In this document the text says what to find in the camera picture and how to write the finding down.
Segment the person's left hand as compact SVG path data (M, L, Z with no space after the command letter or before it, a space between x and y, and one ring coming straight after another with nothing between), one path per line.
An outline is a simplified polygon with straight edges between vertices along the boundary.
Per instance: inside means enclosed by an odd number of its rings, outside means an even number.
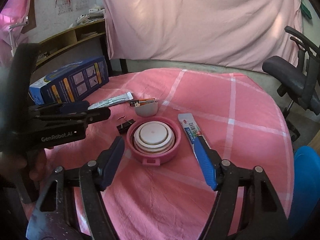
M40 181L46 173L47 156L44 149L37 150L32 159L26 160L19 154L1 152L1 176L13 182L14 176L25 167L29 168L29 177Z

